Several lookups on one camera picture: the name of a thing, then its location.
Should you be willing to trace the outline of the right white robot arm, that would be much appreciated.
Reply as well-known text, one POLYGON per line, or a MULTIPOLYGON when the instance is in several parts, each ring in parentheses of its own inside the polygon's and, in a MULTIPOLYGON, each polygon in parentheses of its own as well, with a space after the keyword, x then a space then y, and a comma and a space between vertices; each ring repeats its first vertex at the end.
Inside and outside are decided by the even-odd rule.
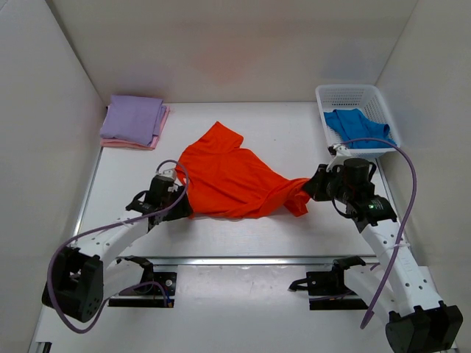
POLYGON ((447 305, 424 276, 403 238, 401 224, 388 199, 375 192, 374 163, 347 158, 334 166, 321 164, 302 189, 316 202, 342 204, 338 214, 353 221, 373 250, 378 264, 358 256, 333 261, 327 282, 338 294, 350 291, 385 325, 394 352, 441 352, 450 349, 463 323, 455 305, 447 305))

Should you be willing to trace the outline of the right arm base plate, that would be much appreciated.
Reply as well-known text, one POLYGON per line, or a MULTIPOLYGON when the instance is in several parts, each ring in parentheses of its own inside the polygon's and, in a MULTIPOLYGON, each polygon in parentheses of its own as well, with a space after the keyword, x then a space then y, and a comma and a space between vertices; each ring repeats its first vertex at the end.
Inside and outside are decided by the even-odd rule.
POLYGON ((304 278, 294 280, 288 290, 306 291, 312 311, 365 310, 366 303, 345 285, 345 273, 356 266, 364 269, 366 262, 359 256, 336 258, 329 270, 308 271, 304 278))

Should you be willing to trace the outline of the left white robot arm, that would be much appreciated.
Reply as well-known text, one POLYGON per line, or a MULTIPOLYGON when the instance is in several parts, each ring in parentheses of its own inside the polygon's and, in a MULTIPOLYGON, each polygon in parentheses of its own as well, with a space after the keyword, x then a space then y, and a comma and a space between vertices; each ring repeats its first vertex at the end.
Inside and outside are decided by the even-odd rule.
POLYGON ((57 250, 48 269, 43 305, 86 323, 100 314, 110 297, 121 292, 160 292, 167 303, 168 291, 155 281, 152 262, 125 252, 160 223, 192 213, 184 186, 177 184, 176 171, 156 173, 149 188, 133 197, 114 224, 57 250))

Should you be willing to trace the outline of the orange t-shirt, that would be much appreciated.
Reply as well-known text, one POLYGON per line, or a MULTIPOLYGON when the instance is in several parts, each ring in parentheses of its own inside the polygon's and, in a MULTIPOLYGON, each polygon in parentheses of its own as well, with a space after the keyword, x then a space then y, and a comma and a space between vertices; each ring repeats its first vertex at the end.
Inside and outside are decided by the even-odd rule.
POLYGON ((178 179, 197 215, 262 218, 285 207, 293 216, 308 213, 306 178, 286 179, 249 149, 242 135, 216 122, 188 146, 176 166, 178 179))

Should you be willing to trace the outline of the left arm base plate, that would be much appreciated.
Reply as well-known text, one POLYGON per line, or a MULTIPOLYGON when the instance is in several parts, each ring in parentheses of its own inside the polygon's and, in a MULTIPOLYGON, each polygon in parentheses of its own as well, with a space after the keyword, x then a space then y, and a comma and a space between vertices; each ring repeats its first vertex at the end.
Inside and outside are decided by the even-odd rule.
POLYGON ((130 256, 123 258, 127 265, 139 268, 140 281, 138 287, 126 286, 112 296, 110 307, 126 308, 165 308, 174 307, 177 289, 177 272, 158 269, 150 260, 143 257, 130 256))

